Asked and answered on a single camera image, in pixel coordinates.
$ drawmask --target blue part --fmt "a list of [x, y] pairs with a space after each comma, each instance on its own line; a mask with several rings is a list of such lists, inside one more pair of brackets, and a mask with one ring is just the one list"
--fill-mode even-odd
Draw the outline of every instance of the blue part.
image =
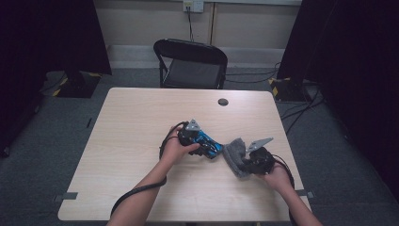
[[202, 147], [208, 148], [208, 155], [216, 157], [222, 151], [222, 145], [211, 139], [202, 130], [199, 131], [197, 137], [193, 138], [193, 141], [199, 143]]

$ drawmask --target gray carpet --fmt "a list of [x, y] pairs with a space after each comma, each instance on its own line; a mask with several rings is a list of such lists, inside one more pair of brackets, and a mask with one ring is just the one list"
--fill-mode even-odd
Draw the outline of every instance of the gray carpet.
[[[228, 69], [228, 73], [271, 71]], [[104, 225], [58, 220], [60, 202], [54, 202], [54, 197], [68, 189], [109, 89], [156, 88], [159, 83], [157, 69], [116, 69], [113, 74], [102, 78], [91, 99], [52, 97], [54, 89], [44, 92], [40, 112], [12, 143], [10, 157], [0, 159], [0, 225]], [[225, 89], [270, 90], [266, 81], [257, 82], [269, 75], [229, 75]], [[44, 86], [51, 86], [60, 76], [49, 73]], [[310, 94], [316, 89], [309, 87]], [[323, 100], [320, 94], [316, 98], [316, 103]], [[305, 107], [298, 103], [277, 106], [280, 115]], [[294, 119], [283, 120], [286, 130]], [[315, 194], [310, 199], [313, 213], [325, 225], [399, 225], [398, 203], [369, 162], [345, 139], [339, 119], [325, 103], [307, 110], [287, 137], [304, 186]]]

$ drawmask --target table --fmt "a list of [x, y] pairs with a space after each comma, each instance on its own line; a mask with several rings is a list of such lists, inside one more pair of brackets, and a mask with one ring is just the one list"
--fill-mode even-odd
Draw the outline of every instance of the table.
[[[228, 105], [218, 100], [228, 100]], [[295, 188], [303, 189], [271, 93], [202, 89], [109, 90], [64, 200], [61, 220], [109, 220], [115, 201], [132, 189], [158, 161], [159, 146], [170, 126], [195, 119], [222, 144], [241, 137], [266, 137], [269, 152], [290, 167]], [[309, 206], [306, 196], [301, 197]], [[282, 197], [256, 176], [234, 176], [222, 155], [210, 160], [187, 155], [168, 174], [148, 221], [289, 220]]]

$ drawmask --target black chair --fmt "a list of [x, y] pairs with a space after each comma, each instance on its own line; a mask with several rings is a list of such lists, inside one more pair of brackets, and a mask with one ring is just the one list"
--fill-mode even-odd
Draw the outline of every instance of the black chair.
[[[159, 59], [161, 88], [223, 89], [228, 60], [220, 49], [187, 40], [164, 39], [157, 41], [153, 50]], [[172, 59], [169, 68], [163, 57]]]

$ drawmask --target finger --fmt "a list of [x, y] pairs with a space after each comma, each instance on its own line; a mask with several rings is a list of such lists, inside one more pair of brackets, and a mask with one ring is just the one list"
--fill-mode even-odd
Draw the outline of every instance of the finger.
[[185, 153], [189, 153], [189, 152], [192, 152], [192, 151], [198, 149], [199, 147], [200, 147], [200, 145], [198, 143], [193, 143], [193, 144], [190, 144], [188, 146], [185, 146], [184, 147], [184, 152]]
[[[174, 128], [175, 126], [176, 126], [176, 125], [170, 126], [169, 131], [173, 130], [173, 128]], [[178, 126], [178, 127], [176, 127], [174, 130], [175, 130], [175, 131], [179, 131], [179, 130], [181, 130], [181, 129], [182, 129], [182, 127], [181, 127], [181, 126]]]
[[173, 136], [176, 135], [178, 129], [177, 128], [173, 129], [174, 127], [175, 126], [170, 126], [170, 129], [169, 129], [170, 135], [169, 135], [169, 137], [173, 137]]

